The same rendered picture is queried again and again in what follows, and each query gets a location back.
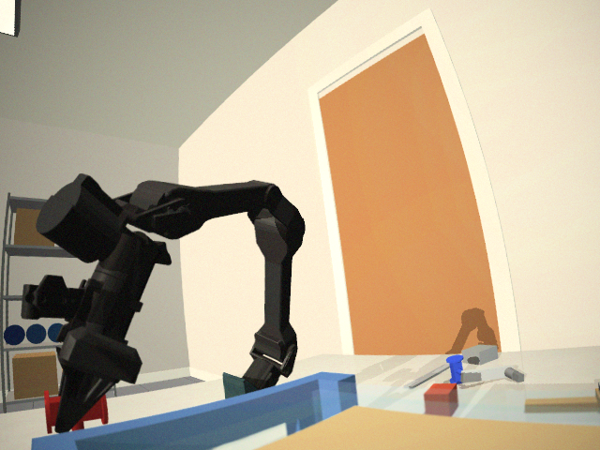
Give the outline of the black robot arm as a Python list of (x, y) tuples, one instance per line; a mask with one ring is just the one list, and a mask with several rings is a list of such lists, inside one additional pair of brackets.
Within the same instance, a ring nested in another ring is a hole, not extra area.
[[(190, 187), (148, 180), (112, 199), (94, 178), (80, 173), (45, 202), (36, 229), (84, 263), (99, 260), (94, 272), (118, 278), (143, 294), (155, 263), (170, 265), (172, 259), (165, 242), (129, 230), (128, 224), (178, 239), (211, 218), (245, 212), (264, 257), (265, 284), (264, 323), (254, 334), (249, 352), (253, 361), (242, 379), (263, 390), (293, 373), (298, 347), (290, 324), (292, 265), (306, 230), (299, 210), (274, 183)], [(38, 285), (24, 284), (21, 317), (86, 322), (94, 294), (90, 282), (83, 279), (79, 288), (68, 288), (63, 277), (45, 275)]]

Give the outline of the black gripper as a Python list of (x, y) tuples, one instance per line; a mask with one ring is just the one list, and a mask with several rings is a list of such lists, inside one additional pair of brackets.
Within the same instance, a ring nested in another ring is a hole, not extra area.
[(116, 383), (135, 384), (142, 367), (137, 349), (125, 340), (142, 293), (126, 282), (95, 271), (88, 289), (92, 307), (86, 322), (76, 318), (62, 325), (56, 341), (62, 367), (56, 433), (70, 431)]

